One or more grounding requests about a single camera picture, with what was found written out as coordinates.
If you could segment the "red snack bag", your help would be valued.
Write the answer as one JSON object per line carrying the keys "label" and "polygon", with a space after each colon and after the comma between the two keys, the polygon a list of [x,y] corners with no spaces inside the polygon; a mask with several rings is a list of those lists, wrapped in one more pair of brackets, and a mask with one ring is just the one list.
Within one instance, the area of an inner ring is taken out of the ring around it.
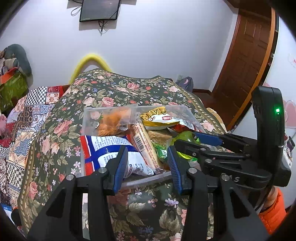
{"label": "red snack bag", "polygon": [[172,130],[176,131],[177,133],[181,133],[184,131],[192,131],[195,132],[197,128],[187,120],[180,120],[179,123],[175,126],[171,127]]}

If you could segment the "brown cake pack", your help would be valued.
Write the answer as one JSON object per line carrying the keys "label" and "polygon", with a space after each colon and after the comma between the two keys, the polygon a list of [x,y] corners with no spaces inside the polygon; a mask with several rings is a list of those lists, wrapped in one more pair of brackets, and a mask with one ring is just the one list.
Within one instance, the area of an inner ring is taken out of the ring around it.
{"label": "brown cake pack", "polygon": [[147,133],[153,143],[163,146],[166,145],[168,139],[172,138],[170,131],[168,131],[167,129],[148,130]]}

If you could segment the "yellow fries snack bag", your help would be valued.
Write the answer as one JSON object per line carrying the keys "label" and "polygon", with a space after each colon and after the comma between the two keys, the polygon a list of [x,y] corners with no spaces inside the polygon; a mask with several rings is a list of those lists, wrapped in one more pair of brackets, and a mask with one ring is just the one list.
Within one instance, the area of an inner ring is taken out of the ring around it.
{"label": "yellow fries snack bag", "polygon": [[151,109],[139,116],[147,130],[164,130],[180,123],[178,118],[168,114],[164,106]]}

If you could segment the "orange cracker pack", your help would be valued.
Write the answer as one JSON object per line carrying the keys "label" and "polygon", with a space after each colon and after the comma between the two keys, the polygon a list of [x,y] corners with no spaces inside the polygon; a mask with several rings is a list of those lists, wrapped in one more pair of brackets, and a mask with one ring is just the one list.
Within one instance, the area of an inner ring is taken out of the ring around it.
{"label": "orange cracker pack", "polygon": [[163,164],[158,159],[144,125],[140,122],[131,125],[130,136],[149,168],[151,168],[155,174],[163,172]]}

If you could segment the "orange balls snack bag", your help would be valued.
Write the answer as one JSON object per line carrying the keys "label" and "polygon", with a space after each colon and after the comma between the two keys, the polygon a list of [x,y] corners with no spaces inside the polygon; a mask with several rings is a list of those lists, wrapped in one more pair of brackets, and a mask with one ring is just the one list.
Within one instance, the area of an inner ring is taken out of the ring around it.
{"label": "orange balls snack bag", "polygon": [[96,127],[98,136],[116,136],[128,130],[137,120],[136,109],[136,105],[101,109]]}

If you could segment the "blue white snack bag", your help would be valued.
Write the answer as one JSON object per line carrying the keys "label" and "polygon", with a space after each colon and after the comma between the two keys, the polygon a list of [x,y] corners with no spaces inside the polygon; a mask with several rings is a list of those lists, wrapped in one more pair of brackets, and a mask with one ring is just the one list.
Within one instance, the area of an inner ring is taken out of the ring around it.
{"label": "blue white snack bag", "polygon": [[81,136],[84,155],[84,174],[90,175],[101,167],[106,167],[111,159],[116,158],[120,147],[128,150],[128,161],[124,178],[132,174],[152,176],[154,172],[145,163],[141,153],[125,137],[116,136]]}

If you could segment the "green pea snack bag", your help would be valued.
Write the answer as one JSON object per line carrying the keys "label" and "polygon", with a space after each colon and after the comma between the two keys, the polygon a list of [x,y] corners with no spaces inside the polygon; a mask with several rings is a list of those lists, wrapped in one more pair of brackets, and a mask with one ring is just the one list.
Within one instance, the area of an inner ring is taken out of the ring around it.
{"label": "green pea snack bag", "polygon": [[154,149],[156,151],[156,154],[157,154],[159,160],[162,163],[167,163],[167,161],[168,161],[168,155],[167,155],[167,149],[166,149],[166,147],[163,146],[163,145],[160,145],[158,143],[154,143],[154,142],[152,142],[152,145],[154,146]]}

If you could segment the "clear plastic storage box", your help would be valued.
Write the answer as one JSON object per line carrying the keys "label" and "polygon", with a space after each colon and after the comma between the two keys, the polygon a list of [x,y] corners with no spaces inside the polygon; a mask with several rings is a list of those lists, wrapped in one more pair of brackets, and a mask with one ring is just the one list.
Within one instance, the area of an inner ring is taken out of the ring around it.
{"label": "clear plastic storage box", "polygon": [[188,107],[184,105],[86,107],[82,119],[82,175],[106,167],[120,146],[127,147],[128,162],[123,187],[135,188],[162,182],[171,173],[158,157],[155,146],[166,154],[166,144],[182,131],[204,132]]}

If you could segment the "white blue paper box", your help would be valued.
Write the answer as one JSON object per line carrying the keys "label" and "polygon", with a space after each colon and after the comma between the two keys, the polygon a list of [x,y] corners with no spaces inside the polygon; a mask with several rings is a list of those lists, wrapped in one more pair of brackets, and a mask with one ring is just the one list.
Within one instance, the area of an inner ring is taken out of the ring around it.
{"label": "white blue paper box", "polygon": [[3,210],[5,211],[5,213],[7,214],[7,216],[9,218],[11,218],[11,213],[12,213],[12,210],[13,210],[12,207],[9,206],[9,205],[2,204],[2,203],[1,203],[1,207],[3,208]]}

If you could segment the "dark bag on floor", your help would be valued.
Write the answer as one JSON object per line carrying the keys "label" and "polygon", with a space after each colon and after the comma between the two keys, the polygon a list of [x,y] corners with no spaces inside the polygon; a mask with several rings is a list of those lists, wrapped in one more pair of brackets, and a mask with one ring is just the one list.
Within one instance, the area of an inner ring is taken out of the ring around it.
{"label": "dark bag on floor", "polygon": [[193,79],[189,76],[181,80],[177,80],[176,84],[188,92],[193,92],[194,83],[193,83]]}

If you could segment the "floral green bedspread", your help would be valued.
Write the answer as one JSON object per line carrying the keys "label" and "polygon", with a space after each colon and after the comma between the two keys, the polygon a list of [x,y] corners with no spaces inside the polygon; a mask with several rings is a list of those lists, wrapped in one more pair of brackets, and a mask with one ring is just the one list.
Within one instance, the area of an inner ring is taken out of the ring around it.
{"label": "floral green bedspread", "polygon": [[189,197],[149,137],[169,128],[178,140],[200,145],[200,133],[225,133],[196,96],[170,79],[99,69],[79,75],[31,144],[18,197],[25,232],[39,225],[49,197],[71,177],[87,182],[74,221],[89,236],[109,225],[115,240],[183,240]]}

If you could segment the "wooden wardrobe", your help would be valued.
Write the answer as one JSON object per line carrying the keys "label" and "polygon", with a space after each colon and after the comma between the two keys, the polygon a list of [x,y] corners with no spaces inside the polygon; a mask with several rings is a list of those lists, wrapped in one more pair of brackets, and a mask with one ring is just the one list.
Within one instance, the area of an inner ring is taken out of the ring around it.
{"label": "wooden wardrobe", "polygon": [[229,1],[238,9],[232,41],[212,91],[227,130],[242,118],[251,92],[262,84],[276,30],[276,13],[266,1]]}

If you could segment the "patchwork quilt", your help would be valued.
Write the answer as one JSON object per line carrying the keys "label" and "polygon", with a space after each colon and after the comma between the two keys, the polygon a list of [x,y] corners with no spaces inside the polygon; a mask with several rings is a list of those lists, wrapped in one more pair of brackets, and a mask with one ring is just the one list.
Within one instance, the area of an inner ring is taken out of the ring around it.
{"label": "patchwork quilt", "polygon": [[66,87],[38,87],[22,97],[4,119],[5,135],[1,140],[1,204],[17,207],[31,143]]}

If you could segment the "green patterned box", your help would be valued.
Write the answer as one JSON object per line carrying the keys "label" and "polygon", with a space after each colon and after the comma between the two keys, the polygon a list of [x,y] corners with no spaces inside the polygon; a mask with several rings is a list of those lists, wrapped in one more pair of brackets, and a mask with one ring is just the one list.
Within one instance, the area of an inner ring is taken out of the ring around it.
{"label": "green patterned box", "polygon": [[14,107],[12,99],[19,100],[28,92],[26,77],[18,70],[1,85],[1,112]]}

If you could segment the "small black wall monitor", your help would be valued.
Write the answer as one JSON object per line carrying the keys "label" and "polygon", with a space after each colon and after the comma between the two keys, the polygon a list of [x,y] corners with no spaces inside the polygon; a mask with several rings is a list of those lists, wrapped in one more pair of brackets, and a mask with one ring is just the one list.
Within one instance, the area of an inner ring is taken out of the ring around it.
{"label": "small black wall monitor", "polygon": [[83,0],[79,22],[116,20],[120,0]]}

